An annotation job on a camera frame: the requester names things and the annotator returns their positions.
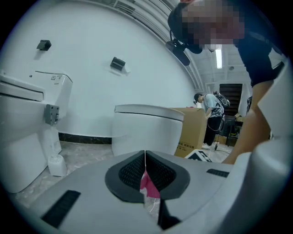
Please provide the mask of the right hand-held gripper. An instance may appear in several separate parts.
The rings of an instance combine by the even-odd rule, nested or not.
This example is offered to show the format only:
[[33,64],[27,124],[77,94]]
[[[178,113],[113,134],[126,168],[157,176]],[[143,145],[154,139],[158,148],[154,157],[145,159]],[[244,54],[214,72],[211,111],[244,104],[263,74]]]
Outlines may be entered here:
[[212,162],[211,159],[202,150],[197,149],[191,151],[188,155],[186,155],[185,159]]

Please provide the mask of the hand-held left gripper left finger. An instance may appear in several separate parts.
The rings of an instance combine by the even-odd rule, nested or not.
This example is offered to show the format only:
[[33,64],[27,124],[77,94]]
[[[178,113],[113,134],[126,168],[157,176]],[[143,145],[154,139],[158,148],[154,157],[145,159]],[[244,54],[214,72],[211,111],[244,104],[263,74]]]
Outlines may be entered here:
[[51,186],[31,205],[62,232],[155,232],[140,192],[145,153],[85,165]]

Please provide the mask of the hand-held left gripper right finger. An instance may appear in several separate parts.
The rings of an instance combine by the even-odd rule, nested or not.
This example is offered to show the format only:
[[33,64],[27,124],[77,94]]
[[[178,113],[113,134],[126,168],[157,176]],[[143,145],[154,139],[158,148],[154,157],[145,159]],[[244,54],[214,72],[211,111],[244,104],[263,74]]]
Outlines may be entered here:
[[146,152],[146,171],[160,194],[156,223],[147,230],[218,230],[229,203],[221,201],[232,165]]

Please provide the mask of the pink cloth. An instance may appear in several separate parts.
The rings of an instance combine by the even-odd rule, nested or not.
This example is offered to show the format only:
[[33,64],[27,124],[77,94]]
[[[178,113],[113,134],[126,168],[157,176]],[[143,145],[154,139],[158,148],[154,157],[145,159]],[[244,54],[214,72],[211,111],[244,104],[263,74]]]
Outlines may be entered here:
[[144,174],[142,176],[140,189],[141,190],[146,189],[146,195],[148,197],[160,198],[159,191],[157,190],[157,188],[153,184],[150,176],[148,175],[148,173],[146,171],[144,172]]

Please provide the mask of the white oval flat-lid toilet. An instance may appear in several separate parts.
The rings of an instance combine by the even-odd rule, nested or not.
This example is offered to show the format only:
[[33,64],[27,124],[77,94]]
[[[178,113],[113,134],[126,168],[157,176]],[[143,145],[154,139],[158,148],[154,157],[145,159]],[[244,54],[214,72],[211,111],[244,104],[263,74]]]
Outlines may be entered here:
[[114,109],[114,156],[140,150],[174,155],[179,144],[184,113],[161,106],[125,104]]

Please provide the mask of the person's right forearm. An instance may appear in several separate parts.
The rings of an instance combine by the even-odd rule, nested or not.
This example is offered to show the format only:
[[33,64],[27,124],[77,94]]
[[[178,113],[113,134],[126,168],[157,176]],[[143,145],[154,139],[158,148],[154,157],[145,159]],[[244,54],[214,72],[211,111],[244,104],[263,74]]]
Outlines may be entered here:
[[239,138],[230,155],[223,161],[224,164],[234,164],[238,156],[253,151],[257,145],[269,139],[271,129],[258,103],[272,84],[271,80],[253,86],[250,109],[244,118]]

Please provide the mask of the white toilet with square tank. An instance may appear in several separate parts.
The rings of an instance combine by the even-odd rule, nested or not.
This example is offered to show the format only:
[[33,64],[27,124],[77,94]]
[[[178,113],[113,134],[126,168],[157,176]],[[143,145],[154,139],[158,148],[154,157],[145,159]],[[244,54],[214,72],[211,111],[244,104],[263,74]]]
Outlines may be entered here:
[[64,118],[72,86],[62,73],[35,71],[29,82],[0,74],[0,184],[7,192],[28,187],[61,151],[57,125],[45,123],[44,109],[59,106]]

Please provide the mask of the large cardboard box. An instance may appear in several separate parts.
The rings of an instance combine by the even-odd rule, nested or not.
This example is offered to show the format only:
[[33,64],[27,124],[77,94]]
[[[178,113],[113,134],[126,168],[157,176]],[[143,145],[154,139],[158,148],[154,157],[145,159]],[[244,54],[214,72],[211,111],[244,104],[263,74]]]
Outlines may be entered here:
[[202,149],[207,119],[203,108],[174,108],[184,113],[184,120],[179,144],[175,156],[185,158],[195,149]]

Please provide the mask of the black side table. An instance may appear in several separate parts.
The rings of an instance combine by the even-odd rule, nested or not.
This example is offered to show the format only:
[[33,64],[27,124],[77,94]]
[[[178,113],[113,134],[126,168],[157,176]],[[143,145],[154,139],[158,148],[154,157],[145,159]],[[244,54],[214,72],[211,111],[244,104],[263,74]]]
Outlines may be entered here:
[[244,118],[240,113],[234,116],[226,115],[224,119],[223,134],[226,137],[226,145],[234,146],[239,138]]

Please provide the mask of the dark staircase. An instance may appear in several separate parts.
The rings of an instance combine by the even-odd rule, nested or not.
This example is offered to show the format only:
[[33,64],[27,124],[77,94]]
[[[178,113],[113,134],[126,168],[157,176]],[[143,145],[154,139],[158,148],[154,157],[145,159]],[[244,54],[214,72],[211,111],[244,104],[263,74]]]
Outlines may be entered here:
[[230,106],[225,108],[225,115],[235,116],[238,113],[242,88],[242,84],[220,84],[220,94],[225,96],[230,102]]

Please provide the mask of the long ceiling light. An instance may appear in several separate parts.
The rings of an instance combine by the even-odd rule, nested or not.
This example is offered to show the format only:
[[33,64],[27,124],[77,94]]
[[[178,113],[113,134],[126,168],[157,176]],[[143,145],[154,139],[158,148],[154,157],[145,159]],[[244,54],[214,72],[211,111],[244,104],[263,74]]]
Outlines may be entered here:
[[215,50],[217,69],[222,69],[222,45],[217,45]]

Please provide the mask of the white paper sheet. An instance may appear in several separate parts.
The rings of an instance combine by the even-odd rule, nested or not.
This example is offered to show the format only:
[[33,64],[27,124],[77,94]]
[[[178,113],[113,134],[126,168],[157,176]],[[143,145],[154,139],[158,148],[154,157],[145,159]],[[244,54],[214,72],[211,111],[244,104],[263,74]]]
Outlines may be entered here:
[[129,69],[128,67],[123,67],[122,70],[118,70],[116,68],[109,67],[108,71],[117,76],[128,76],[131,72],[131,69]]

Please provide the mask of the person's black shirt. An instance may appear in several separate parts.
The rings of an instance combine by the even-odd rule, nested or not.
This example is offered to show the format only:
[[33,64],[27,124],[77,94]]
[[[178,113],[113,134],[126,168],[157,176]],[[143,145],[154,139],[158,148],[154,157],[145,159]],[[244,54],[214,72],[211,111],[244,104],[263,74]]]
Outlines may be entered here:
[[234,43],[250,77],[251,86],[274,80],[277,77],[272,68],[269,54],[274,50],[288,56],[283,40],[275,30],[246,29],[244,38]]

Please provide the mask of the white ceiling air conditioner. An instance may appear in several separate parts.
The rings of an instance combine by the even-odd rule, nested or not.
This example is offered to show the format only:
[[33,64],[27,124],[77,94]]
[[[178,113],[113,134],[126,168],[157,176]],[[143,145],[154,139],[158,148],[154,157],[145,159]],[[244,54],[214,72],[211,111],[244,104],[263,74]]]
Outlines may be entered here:
[[134,12],[135,8],[129,5],[129,3],[134,3],[134,1],[117,0],[117,3],[114,4],[114,8],[131,14],[132,12]]

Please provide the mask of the grey metal bracket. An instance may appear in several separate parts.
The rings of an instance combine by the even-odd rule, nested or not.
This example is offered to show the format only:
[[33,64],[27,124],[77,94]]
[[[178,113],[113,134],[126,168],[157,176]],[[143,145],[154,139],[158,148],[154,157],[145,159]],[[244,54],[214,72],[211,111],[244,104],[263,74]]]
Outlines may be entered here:
[[47,104],[44,109],[44,119],[45,123],[49,124],[50,126],[54,126],[59,121],[59,106]]

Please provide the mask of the black wall paper holder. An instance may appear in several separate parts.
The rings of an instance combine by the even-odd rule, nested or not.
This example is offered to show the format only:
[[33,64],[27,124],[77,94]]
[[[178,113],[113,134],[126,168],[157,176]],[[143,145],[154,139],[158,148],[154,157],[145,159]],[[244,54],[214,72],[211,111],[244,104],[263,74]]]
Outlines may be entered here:
[[125,61],[117,58],[117,57],[113,57],[111,63],[110,63],[110,67],[114,68],[116,70],[122,71],[123,68],[125,66]]

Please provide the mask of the small black wall holder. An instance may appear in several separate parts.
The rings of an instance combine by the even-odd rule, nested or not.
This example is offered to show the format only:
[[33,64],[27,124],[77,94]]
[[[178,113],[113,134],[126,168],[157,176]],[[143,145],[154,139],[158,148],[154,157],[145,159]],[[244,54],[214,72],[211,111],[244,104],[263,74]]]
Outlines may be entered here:
[[37,45],[37,49],[40,51],[48,51],[51,45],[52,44],[49,40],[40,40],[39,44]]

